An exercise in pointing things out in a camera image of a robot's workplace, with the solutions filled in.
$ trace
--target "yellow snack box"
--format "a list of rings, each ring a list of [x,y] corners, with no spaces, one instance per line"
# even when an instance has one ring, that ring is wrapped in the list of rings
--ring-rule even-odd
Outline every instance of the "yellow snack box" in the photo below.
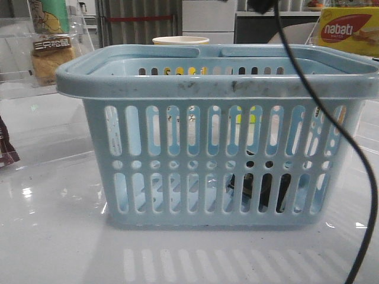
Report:
[[[320,46],[379,56],[379,7],[323,9],[318,38]]]

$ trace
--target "black cable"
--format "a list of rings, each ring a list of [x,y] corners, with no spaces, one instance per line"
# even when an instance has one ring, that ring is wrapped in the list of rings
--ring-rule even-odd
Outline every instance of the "black cable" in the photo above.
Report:
[[[281,37],[281,40],[283,42],[283,45],[285,47],[285,50],[287,51],[287,54],[291,60],[291,63],[293,67],[296,70],[296,73],[300,77],[301,82],[303,83],[304,87],[307,89],[309,95],[313,98],[317,106],[321,109],[321,111],[325,114],[325,116],[329,119],[329,121],[339,130],[339,132],[344,136],[344,138],[348,141],[348,143],[353,147],[355,152],[358,154],[359,158],[362,160],[363,165],[367,171],[368,179],[370,181],[371,186],[371,210],[370,210],[370,216],[368,218],[368,224],[367,229],[364,234],[362,244],[359,248],[358,254],[355,258],[355,261],[351,267],[351,270],[349,272],[349,275],[346,279],[345,284],[352,284],[355,280],[356,275],[358,274],[359,268],[362,265],[363,259],[365,258],[368,246],[371,241],[372,233],[374,232],[375,227],[375,221],[378,214],[378,187],[377,182],[375,179],[374,171],[366,158],[365,154],[359,147],[359,145],[354,141],[354,139],[351,137],[351,135],[332,117],[332,115],[329,114],[319,97],[316,95],[315,91],[309,84],[308,80],[306,79],[301,67],[297,63],[293,52],[290,48],[290,45],[288,44],[288,41],[285,37],[283,26],[281,23],[280,13],[279,13],[279,0],[276,0],[274,3],[274,12],[275,12],[275,20],[277,22],[277,27],[279,29],[279,34]]]

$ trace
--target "packaged bread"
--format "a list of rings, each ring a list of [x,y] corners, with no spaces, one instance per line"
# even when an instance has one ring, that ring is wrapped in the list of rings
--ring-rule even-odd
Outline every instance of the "packaged bread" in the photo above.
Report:
[[[75,58],[75,51],[69,38],[50,37],[33,43],[31,53],[34,74],[40,86],[56,83],[55,71],[63,63]]]

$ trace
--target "light blue basket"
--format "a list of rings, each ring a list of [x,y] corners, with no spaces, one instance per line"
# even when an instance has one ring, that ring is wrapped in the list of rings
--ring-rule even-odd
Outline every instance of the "light blue basket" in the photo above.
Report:
[[[353,133],[378,94],[378,64],[293,49]],[[346,153],[282,46],[112,46],[59,67],[57,90],[83,99],[108,206],[124,224],[316,222]]]

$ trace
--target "red stripe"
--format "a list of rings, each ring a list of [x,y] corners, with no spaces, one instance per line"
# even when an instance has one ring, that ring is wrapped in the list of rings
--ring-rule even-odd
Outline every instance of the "red stripe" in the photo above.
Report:
[[[142,21],[163,21],[172,20],[173,15],[153,16],[153,17],[128,17],[128,18],[107,18],[108,22],[142,22]]]

